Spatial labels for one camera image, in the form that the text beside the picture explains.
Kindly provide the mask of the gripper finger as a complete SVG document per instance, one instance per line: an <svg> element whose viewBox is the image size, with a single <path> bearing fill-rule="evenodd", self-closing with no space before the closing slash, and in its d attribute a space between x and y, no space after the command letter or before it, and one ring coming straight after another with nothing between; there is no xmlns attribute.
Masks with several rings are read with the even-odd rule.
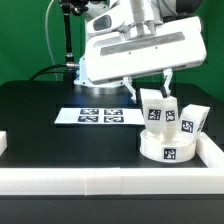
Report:
<svg viewBox="0 0 224 224"><path fill-rule="evenodd" d="M163 70L163 78L164 78L164 83L160 88L160 91L162 93L162 96L164 98L167 98L170 96L171 94L171 90L169 88L170 82L172 80L173 77L173 71L171 68L167 68Z"/></svg>
<svg viewBox="0 0 224 224"><path fill-rule="evenodd" d="M131 77L124 77L123 78L123 83L126 86L126 88L128 89L128 91L131 94L131 99L133 102L136 102L136 90L133 88L132 86L132 78Z"/></svg>

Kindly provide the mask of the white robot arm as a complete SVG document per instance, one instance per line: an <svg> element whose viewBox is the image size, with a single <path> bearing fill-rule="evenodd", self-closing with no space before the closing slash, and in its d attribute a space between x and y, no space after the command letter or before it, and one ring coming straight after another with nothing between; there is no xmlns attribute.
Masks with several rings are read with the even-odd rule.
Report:
<svg viewBox="0 0 224 224"><path fill-rule="evenodd" d="M85 52L77 84L100 93L134 78L163 74L170 94L175 70L201 65L203 23L194 14L203 0L105 0L87 4Z"/></svg>

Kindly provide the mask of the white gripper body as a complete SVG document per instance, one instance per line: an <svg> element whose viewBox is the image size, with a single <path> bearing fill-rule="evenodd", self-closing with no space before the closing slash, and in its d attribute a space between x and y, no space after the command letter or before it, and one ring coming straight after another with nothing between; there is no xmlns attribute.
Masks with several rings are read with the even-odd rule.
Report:
<svg viewBox="0 0 224 224"><path fill-rule="evenodd" d="M199 17L167 22L156 34L125 40L119 32L92 37L86 45L88 79L94 84L200 66L206 58Z"/></svg>

